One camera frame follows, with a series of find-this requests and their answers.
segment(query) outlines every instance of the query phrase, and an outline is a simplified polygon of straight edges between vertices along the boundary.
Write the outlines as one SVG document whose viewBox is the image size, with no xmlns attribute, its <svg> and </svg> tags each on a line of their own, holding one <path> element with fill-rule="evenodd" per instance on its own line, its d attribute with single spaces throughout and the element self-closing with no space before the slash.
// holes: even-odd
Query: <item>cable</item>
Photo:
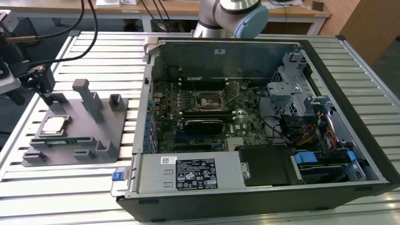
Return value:
<svg viewBox="0 0 400 225">
<path fill-rule="evenodd" d="M 160 12 L 160 9 L 159 9 L 158 3 L 156 3 L 156 0 L 152 0 L 152 2 L 155 3 L 155 6 L 156 6 L 156 9 L 158 9 L 158 12 L 159 12 L 160 19 L 162 19 L 162 21 L 164 21 L 163 16 L 162 16 L 162 12 Z"/>
<path fill-rule="evenodd" d="M 99 35 L 99 24 L 98 24 L 98 15 L 96 15 L 94 3 L 92 3 L 91 0 L 88 0 L 88 2 L 90 2 L 90 8 L 91 8 L 91 10 L 92 10 L 92 13 L 94 13 L 94 20 L 95 20 L 95 36 L 94 36 L 94 40 L 92 40 L 92 43 L 91 43 L 88 49 L 84 51 L 84 53 L 83 53 L 82 55 L 79 55 L 79 56 L 76 56 L 76 57 L 66 58 L 66 59 L 58 59 L 58 60 L 46 60 L 46 61 L 40 61 L 40 62 L 32 63 L 32 64 L 30 65 L 30 68 L 34 68 L 34 67 L 40 66 L 40 65 L 56 63 L 56 62 L 67 62 L 67 61 L 72 61 L 72 60 L 79 60 L 79 59 L 82 59 L 82 58 L 90 53 L 90 51 L 92 50 L 92 47 L 95 46 L 96 40 L 98 40 L 98 35 Z"/>
<path fill-rule="evenodd" d="M 160 12 L 156 0 L 152 0 L 152 2 L 155 3 L 155 6 L 156 6 L 156 9 L 158 9 L 158 12 L 159 12 L 159 16 L 160 16 L 160 19 L 162 19 L 162 23 L 163 23 L 166 29 L 162 28 L 162 27 L 160 28 L 168 32 L 168 27 L 167 27 L 166 21 L 164 21 L 163 16 L 162 16 L 162 12 Z"/>
<path fill-rule="evenodd" d="M 268 126 L 268 128 L 270 128 L 272 131 L 275 131 L 275 132 L 279 134 L 279 136 L 282 136 L 282 138 L 283 138 L 283 140 L 286 141 L 286 143 L 287 143 L 288 145 L 292 145 L 294 142 L 288 139 L 288 137 L 287 137 L 278 129 L 275 129 L 275 128 L 264 121 L 264 119 L 263 119 L 263 122 L 264 122 L 266 126 Z"/>
<path fill-rule="evenodd" d="M 151 18 L 152 18 L 154 20 L 156 20 L 156 18 L 152 16 L 152 14 L 151 14 L 151 12 L 150 12 L 150 9 L 148 9 L 148 7 L 147 7 L 144 1 L 142 1 L 142 3 L 143 3 L 143 6 L 144 6 L 144 8 L 146 8 L 146 11 L 148 11 L 148 14 L 150 14 Z"/>
<path fill-rule="evenodd" d="M 164 4 L 163 4 L 162 0 L 159 0 L 159 3 L 160 3 L 160 5 L 162 5 L 162 7 L 163 7 L 163 9 L 164 9 L 164 12 L 166 12 L 167 18 L 171 20 L 171 18 L 170 18 L 170 15 L 168 15 L 168 13 L 167 13 L 167 10 L 166 10 L 166 8 L 164 8 Z"/>
<path fill-rule="evenodd" d="M 283 10 L 284 10 L 284 12 L 286 12 L 286 24 L 287 24 L 287 21 L 288 21 L 287 6 L 294 6 L 294 4 L 282 4 L 279 1 L 276 1 L 278 4 L 275 4 L 274 2 L 271 2 L 271 0 L 268 0 L 268 2 L 270 2 L 272 5 L 275 5 L 275 6 L 283 6 Z"/>
<path fill-rule="evenodd" d="M 50 38 L 55 38 L 58 36 L 62 36 L 63 34 L 67 34 L 70 31 L 72 31 L 78 27 L 78 25 L 82 22 L 84 13 L 86 13 L 86 3 L 84 3 L 84 0 L 80 0 L 80 16 L 79 16 L 76 22 L 72 24 L 72 26 L 68 29 L 66 29 L 64 31 L 62 31 L 59 33 L 44 35 L 44 36 L 38 36 L 38 34 L 36 34 L 35 36 L 27 36 L 27 37 L 11 37 L 11 38 L 7 38 L 7 41 L 10 43 L 19 43 L 19 42 L 30 42 L 30 41 L 36 41 L 36 40 L 44 40 L 44 39 L 50 39 Z"/>
<path fill-rule="evenodd" d="M 58 36 L 62 36 L 63 34 L 67 34 L 80 24 L 84 13 L 86 13 L 86 2 L 84 2 L 84 0 L 80 0 L 80 16 L 79 16 L 76 22 L 74 23 L 74 25 L 68 29 L 66 29 L 64 31 L 62 31 L 59 33 L 55 33 L 55 34 L 50 34 L 50 35 L 44 35 L 44 36 L 38 36 L 36 39 L 38 40 L 43 40 L 43 39 L 55 38 Z"/>
</svg>

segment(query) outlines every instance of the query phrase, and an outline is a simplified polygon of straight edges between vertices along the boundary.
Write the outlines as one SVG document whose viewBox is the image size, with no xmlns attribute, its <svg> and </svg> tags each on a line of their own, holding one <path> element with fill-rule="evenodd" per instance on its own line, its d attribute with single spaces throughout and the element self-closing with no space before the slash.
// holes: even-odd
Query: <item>warning label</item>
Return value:
<svg viewBox="0 0 400 225">
<path fill-rule="evenodd" d="M 219 188 L 215 160 L 176 160 L 176 189 L 179 191 Z"/>
</svg>

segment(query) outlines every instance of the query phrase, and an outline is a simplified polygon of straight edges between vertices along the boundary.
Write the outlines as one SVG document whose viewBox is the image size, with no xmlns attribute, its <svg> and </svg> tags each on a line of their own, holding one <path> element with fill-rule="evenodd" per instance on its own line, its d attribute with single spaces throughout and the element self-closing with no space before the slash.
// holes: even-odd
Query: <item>red wire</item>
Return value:
<svg viewBox="0 0 400 225">
<path fill-rule="evenodd" d="M 315 127 L 316 125 L 308 125 L 304 130 L 303 130 L 303 138 L 306 137 L 306 132 L 307 132 L 307 129 L 311 128 L 311 127 Z"/>
</svg>

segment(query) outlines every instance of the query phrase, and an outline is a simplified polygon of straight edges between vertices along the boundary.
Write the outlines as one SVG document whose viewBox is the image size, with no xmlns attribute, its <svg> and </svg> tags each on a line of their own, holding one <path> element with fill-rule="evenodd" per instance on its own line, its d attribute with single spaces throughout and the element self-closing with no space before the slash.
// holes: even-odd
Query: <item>black component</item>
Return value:
<svg viewBox="0 0 400 225">
<path fill-rule="evenodd" d="M 55 77 L 50 67 L 38 66 L 31 68 L 30 64 L 19 62 L 10 65 L 11 73 L 20 79 L 22 86 L 34 90 L 43 98 L 47 105 L 54 103 Z"/>
<path fill-rule="evenodd" d="M 175 146 L 175 151 L 178 153 L 184 152 L 210 152 L 214 151 L 211 144 L 202 144 L 202 145 L 178 145 Z"/>
<path fill-rule="evenodd" d="M 250 178 L 244 180 L 247 187 L 302 185 L 298 179 L 292 150 L 284 145 L 244 145 L 239 151 L 240 162 L 247 163 Z"/>
<path fill-rule="evenodd" d="M 202 81 L 202 80 L 191 80 L 192 78 L 182 77 L 182 90 L 210 90 L 218 91 L 226 88 L 226 80 L 224 79 L 214 79 Z"/>
<path fill-rule="evenodd" d="M 184 124 L 186 135 L 219 135 L 224 128 L 222 120 L 188 120 Z"/>
<path fill-rule="evenodd" d="M 300 170 L 300 173 L 307 184 L 346 182 L 350 180 L 340 166 L 314 167 L 310 170 Z"/>
<path fill-rule="evenodd" d="M 312 10 L 324 11 L 324 3 L 319 1 L 312 1 Z"/>
<path fill-rule="evenodd" d="M 232 111 L 183 112 L 186 120 L 222 120 L 226 123 L 234 122 Z"/>
<path fill-rule="evenodd" d="M 290 116 L 283 115 L 280 119 L 280 128 L 282 133 L 292 140 L 292 142 L 298 142 L 303 139 L 304 128 L 308 125 L 318 124 L 319 117 L 318 116 Z"/>
</svg>

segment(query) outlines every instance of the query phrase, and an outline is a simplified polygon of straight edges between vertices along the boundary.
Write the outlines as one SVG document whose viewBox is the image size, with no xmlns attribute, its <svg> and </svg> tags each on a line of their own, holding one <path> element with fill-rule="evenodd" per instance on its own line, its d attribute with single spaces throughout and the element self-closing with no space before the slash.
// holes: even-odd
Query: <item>white table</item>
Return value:
<svg viewBox="0 0 400 225">
<path fill-rule="evenodd" d="M 147 36 L 188 37 L 190 34 L 150 34 L 102 32 L 84 59 L 52 66 L 55 91 L 79 98 L 72 91 L 76 78 L 91 81 L 90 88 L 100 97 L 120 93 L 130 98 L 120 159 L 112 164 L 23 167 L 22 156 L 30 146 L 48 109 L 38 95 L 0 153 L 0 224 L 92 224 L 135 225 L 132 216 L 116 204 L 110 194 L 111 174 L 120 166 L 131 165 L 135 125 L 144 72 L 142 57 Z M 88 47 L 92 32 L 68 37 L 58 58 L 79 55 Z M 379 144 L 400 171 L 400 103 L 387 86 L 366 65 L 346 41 L 328 36 L 274 36 L 259 38 L 308 39 L 334 78 L 359 112 Z M 322 93 L 322 84 L 314 77 Z M 118 186 L 124 189 L 124 182 Z M 334 210 L 279 213 L 243 217 L 212 218 L 200 221 L 174 221 L 175 225 L 230 224 L 260 225 L 338 225 L 399 224 L 400 188 L 376 197 L 364 197 Z"/>
</svg>

